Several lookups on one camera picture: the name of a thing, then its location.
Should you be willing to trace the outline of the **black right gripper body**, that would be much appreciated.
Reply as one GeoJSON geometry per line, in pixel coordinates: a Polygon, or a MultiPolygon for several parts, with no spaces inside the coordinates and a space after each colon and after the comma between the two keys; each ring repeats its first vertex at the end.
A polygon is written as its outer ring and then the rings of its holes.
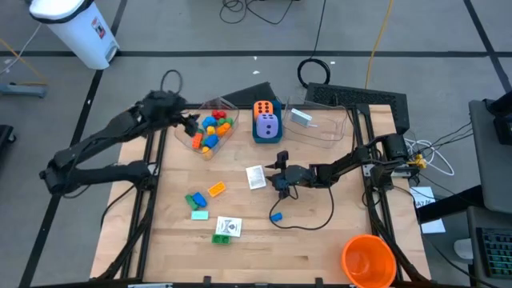
{"type": "Polygon", "coordinates": [[[288,159],[289,154],[286,150],[277,154],[275,169],[280,172],[275,175],[275,189],[280,199],[290,196],[291,186],[313,187],[314,175],[311,169],[299,165],[288,166],[286,164],[288,159]]]}

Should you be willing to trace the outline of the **grey-backed playing card deck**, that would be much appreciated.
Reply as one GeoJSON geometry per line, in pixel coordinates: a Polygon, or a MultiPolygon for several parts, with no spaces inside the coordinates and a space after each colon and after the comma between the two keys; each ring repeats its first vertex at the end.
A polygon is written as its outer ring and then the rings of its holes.
{"type": "Polygon", "coordinates": [[[266,186],[266,178],[262,166],[246,168],[246,175],[251,190],[260,189],[266,186]]]}

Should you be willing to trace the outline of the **purple foam die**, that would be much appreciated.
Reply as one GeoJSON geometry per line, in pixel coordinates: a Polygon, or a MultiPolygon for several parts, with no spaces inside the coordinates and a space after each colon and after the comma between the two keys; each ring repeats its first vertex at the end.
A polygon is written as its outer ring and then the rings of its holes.
{"type": "Polygon", "coordinates": [[[256,133],[260,138],[273,138],[278,134],[278,118],[275,114],[259,114],[256,119],[256,133]]]}

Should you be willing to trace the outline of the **blue-backed playing card deck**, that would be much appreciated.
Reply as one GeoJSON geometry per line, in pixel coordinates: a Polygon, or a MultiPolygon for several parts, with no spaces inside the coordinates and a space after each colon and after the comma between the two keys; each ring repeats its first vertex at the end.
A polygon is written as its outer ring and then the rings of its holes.
{"type": "Polygon", "coordinates": [[[290,111],[290,120],[300,126],[309,127],[312,119],[310,115],[295,108],[292,108],[290,111]]]}

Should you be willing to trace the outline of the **orange foam die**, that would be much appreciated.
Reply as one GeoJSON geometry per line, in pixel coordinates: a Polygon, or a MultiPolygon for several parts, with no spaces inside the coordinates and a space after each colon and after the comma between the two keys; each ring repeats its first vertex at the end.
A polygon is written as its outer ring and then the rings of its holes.
{"type": "Polygon", "coordinates": [[[273,103],[270,101],[256,101],[253,104],[253,116],[254,120],[258,118],[260,114],[272,114],[274,112],[273,103]]]}

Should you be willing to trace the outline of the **clear plastic container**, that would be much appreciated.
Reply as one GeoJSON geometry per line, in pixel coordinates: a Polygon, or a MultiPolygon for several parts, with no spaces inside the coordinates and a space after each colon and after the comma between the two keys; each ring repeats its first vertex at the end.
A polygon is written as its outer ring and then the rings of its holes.
{"type": "MultiPolygon", "coordinates": [[[[212,100],[204,102],[203,104],[197,104],[195,106],[192,106],[192,109],[188,110],[187,113],[188,114],[199,114],[200,117],[197,120],[198,128],[203,128],[203,126],[202,126],[203,119],[206,116],[212,116],[211,114],[212,114],[213,110],[225,111],[226,117],[232,118],[234,120],[234,123],[231,126],[229,132],[225,136],[219,138],[218,144],[212,149],[212,152],[213,152],[212,157],[215,156],[216,153],[220,151],[220,149],[226,144],[226,142],[229,140],[231,135],[234,133],[234,131],[236,130],[236,128],[238,126],[238,117],[239,117],[239,108],[237,108],[235,105],[231,104],[230,102],[228,102],[227,100],[225,100],[223,98],[214,98],[212,100]]],[[[217,124],[215,127],[215,134],[217,134],[218,127],[219,127],[219,124],[217,124]]],[[[203,137],[207,138],[209,135],[207,134],[206,129],[204,129],[204,130],[205,130],[205,134],[203,135],[203,137]]],[[[174,135],[185,147],[187,147],[189,150],[194,152],[197,156],[201,157],[203,160],[207,161],[207,160],[212,159],[212,157],[204,158],[202,156],[202,148],[204,146],[201,146],[199,149],[192,148],[192,146],[191,146],[192,138],[185,133],[183,128],[177,128],[176,131],[174,132],[174,135]]]]}
{"type": "Polygon", "coordinates": [[[326,106],[309,102],[304,98],[289,97],[282,116],[283,135],[289,140],[321,148],[332,148],[345,133],[349,117],[344,106],[326,106]],[[300,110],[313,119],[309,127],[300,126],[290,120],[292,108],[300,110]]]}

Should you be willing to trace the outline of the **blue plastic bin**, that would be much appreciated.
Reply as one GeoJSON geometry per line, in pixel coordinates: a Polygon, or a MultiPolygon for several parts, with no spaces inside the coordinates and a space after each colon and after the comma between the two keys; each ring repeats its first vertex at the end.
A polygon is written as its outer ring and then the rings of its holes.
{"type": "Polygon", "coordinates": [[[259,144],[275,144],[275,143],[278,143],[281,141],[282,139],[282,135],[283,135],[283,128],[282,128],[282,104],[280,103],[280,101],[278,100],[273,100],[273,101],[270,101],[273,103],[273,106],[274,106],[274,112],[273,114],[275,114],[278,118],[278,134],[273,137],[273,138],[260,138],[259,136],[257,136],[257,133],[256,133],[256,120],[254,120],[254,116],[253,116],[253,124],[252,124],[252,135],[253,135],[253,139],[256,143],[259,143],[259,144]]]}

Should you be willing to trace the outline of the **black tilted panel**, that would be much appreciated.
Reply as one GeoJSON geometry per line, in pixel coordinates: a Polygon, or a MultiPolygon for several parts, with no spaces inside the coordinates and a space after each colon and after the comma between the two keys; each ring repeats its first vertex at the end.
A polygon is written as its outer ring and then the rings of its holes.
{"type": "Polygon", "coordinates": [[[248,88],[232,92],[222,96],[235,106],[252,105],[256,101],[273,101],[277,97],[269,82],[262,82],[248,88]]]}

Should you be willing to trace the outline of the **orange plastic bowl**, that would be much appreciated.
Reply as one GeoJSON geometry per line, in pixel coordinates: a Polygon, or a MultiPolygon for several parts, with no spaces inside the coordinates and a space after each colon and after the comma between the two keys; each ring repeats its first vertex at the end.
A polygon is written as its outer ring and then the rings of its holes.
{"type": "Polygon", "coordinates": [[[357,288],[390,288],[397,273],[391,249],[371,234],[352,237],[342,249],[340,265],[357,288]]]}

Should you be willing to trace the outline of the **white trash can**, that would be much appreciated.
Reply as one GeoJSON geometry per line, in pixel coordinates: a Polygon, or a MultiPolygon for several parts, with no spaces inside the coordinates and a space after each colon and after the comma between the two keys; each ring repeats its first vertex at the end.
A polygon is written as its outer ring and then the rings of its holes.
{"type": "Polygon", "coordinates": [[[119,50],[94,0],[32,0],[29,13],[92,70],[108,68],[119,50]]]}

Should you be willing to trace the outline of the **black desk bar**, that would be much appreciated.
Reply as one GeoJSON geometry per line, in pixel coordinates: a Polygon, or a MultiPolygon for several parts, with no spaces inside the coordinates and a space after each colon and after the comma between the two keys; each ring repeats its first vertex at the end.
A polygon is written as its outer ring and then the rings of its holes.
{"type": "Polygon", "coordinates": [[[481,185],[417,208],[417,216],[419,222],[423,224],[451,214],[464,212],[470,206],[485,206],[481,185]]]}

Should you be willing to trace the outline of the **black caster base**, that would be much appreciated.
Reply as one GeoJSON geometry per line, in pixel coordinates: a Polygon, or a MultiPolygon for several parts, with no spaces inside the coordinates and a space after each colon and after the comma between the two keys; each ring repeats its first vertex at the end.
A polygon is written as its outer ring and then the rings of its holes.
{"type": "Polygon", "coordinates": [[[0,154],[17,140],[14,128],[8,125],[0,125],[0,154]]]}

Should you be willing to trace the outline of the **grey keyboard desk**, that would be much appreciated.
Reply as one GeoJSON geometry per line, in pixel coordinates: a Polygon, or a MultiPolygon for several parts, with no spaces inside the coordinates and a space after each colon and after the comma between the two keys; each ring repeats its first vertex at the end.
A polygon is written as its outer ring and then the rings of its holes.
{"type": "Polygon", "coordinates": [[[483,208],[470,207],[467,210],[468,227],[470,239],[473,245],[473,272],[474,276],[480,281],[479,285],[484,286],[490,284],[497,288],[512,288],[511,279],[489,278],[483,269],[481,255],[478,248],[478,240],[476,236],[476,228],[491,229],[512,229],[512,214],[493,212],[483,208]]]}

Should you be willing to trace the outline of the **white computer mouse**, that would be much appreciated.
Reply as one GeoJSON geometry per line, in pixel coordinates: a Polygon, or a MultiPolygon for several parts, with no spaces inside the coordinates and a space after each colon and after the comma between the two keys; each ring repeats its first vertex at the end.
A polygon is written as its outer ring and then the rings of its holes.
{"type": "Polygon", "coordinates": [[[454,242],[454,252],[465,260],[473,260],[473,245],[470,238],[459,239],[454,242]]]}

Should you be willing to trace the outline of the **grey side desk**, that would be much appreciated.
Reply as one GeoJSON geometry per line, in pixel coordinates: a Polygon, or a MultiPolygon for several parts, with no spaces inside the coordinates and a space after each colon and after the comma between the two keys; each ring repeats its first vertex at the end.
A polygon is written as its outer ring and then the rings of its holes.
{"type": "Polygon", "coordinates": [[[499,142],[494,116],[484,102],[470,101],[469,111],[484,204],[512,214],[512,146],[499,142]]]}

